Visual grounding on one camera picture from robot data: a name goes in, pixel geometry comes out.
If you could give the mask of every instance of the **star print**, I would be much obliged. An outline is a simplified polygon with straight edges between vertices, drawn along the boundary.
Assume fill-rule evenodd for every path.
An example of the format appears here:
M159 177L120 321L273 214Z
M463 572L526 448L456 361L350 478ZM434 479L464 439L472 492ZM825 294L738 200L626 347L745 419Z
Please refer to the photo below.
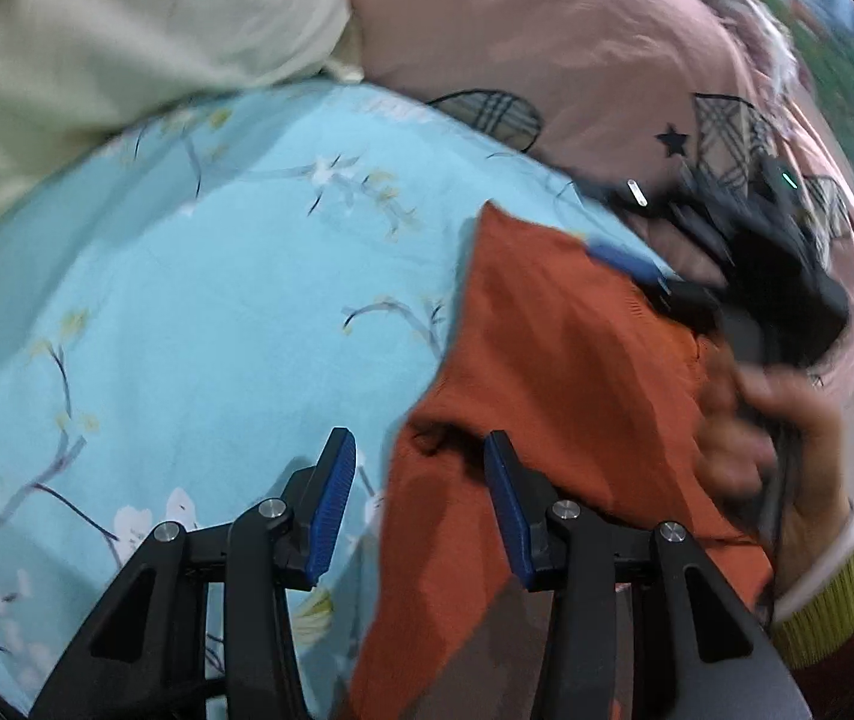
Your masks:
M656 139L667 147L667 153L664 155L667 158L672 157L673 154L679 154L682 157L687 156L687 149L685 148L687 138L689 135L677 132L673 124L667 124L667 131L656 136Z

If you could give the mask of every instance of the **orange garment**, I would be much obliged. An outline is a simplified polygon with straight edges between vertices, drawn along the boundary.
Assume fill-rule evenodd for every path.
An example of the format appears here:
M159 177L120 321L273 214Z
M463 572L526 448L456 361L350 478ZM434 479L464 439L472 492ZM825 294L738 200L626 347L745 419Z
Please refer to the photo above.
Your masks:
M510 577L483 482L491 430L558 488L627 523L740 536L693 474L707 343L576 238L483 207L457 338L393 453L380 601L345 716L400 717ZM752 604L769 576L763 552L710 554Z

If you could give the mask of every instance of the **blue fabric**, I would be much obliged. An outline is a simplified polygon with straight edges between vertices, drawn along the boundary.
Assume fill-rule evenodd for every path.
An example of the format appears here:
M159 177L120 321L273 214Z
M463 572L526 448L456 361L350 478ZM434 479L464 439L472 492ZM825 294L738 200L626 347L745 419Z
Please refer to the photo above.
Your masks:
M235 519L342 425L359 468L332 567L290 599L308 703L329 712L376 603L391 445L487 199L665 268L563 175L325 81L152 119L1 225L3 696L30 705L158 522Z

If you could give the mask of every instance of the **human hand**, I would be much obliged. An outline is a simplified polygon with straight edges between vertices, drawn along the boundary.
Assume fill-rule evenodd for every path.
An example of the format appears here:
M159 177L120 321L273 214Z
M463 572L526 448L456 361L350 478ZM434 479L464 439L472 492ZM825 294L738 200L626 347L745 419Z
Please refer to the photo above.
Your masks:
M850 516L840 410L802 372L739 367L729 348L711 355L707 374L699 397L703 419L694 471L715 502L759 493L761 473L776 464L771 437L737 418L739 397L764 415L795 424L803 436L798 489L784 512L778 556L774 591L782 595L836 541ZM769 554L772 545L763 546Z

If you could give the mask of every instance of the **folded fabric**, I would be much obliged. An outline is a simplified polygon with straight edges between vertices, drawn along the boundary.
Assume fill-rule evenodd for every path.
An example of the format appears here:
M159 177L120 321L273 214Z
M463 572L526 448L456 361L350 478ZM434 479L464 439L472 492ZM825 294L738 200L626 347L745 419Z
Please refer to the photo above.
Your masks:
M684 523L742 599L756 599L766 557L693 474L706 345L576 238L484 206L457 335L394 447L380 604L345 716L404 716L507 584L481 469L494 429L590 506L641 527Z
M755 0L352 2L368 79L572 175L655 188L690 162L742 193L752 156L783 157L824 264L854 290L854 196L789 103L792 47ZM636 230L680 274L718 277L673 226ZM814 375L852 391L854 320Z
M161 106L311 74L347 0L0 0L0 216Z

